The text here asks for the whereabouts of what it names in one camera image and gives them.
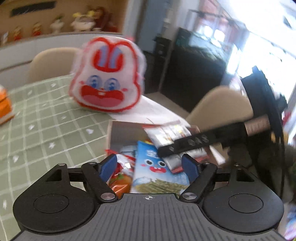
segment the pink tongue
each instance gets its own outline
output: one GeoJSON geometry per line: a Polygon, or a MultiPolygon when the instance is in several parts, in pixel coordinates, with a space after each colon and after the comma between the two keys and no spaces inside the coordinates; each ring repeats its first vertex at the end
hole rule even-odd
{"type": "Polygon", "coordinates": [[[119,105],[122,101],[115,98],[98,98],[94,95],[85,95],[83,99],[88,103],[102,107],[115,107],[119,105]]]}

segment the gray ribbed surface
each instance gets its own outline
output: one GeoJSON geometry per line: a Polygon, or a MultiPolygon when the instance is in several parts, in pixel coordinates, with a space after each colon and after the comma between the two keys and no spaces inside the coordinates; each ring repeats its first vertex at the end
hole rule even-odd
{"type": "Polygon", "coordinates": [[[173,194],[124,194],[103,204],[83,227],[60,235],[24,231],[16,241],[285,241],[275,231],[258,235],[228,233],[211,224],[196,204],[178,201],[173,194]]]}

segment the blue snack bag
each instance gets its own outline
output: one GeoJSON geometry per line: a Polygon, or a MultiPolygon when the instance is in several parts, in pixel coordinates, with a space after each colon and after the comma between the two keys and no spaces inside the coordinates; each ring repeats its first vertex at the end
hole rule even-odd
{"type": "Polygon", "coordinates": [[[179,196],[189,186],[184,172],[173,174],[157,156],[155,146],[138,141],[138,155],[131,193],[176,193],[179,196]]]}

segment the black vent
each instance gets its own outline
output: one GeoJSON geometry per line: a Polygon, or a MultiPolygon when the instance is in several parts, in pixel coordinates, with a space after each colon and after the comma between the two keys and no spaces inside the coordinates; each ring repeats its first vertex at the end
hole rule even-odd
{"type": "Polygon", "coordinates": [[[10,13],[10,16],[13,17],[13,16],[24,14],[24,13],[36,12],[36,11],[41,11],[46,9],[53,9],[55,8],[55,5],[56,5],[56,1],[41,2],[41,3],[26,5],[23,7],[18,7],[13,9],[10,13]]]}

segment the metal screw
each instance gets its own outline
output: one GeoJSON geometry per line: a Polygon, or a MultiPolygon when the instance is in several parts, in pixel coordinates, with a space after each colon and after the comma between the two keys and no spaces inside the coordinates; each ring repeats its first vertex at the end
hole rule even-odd
{"type": "Polygon", "coordinates": [[[110,192],[105,192],[101,195],[101,198],[104,200],[112,200],[113,198],[115,198],[115,195],[110,192]]]}
{"type": "Polygon", "coordinates": [[[192,192],[186,192],[182,196],[183,196],[183,198],[185,198],[187,200],[193,200],[197,197],[196,194],[194,194],[192,192]]]}

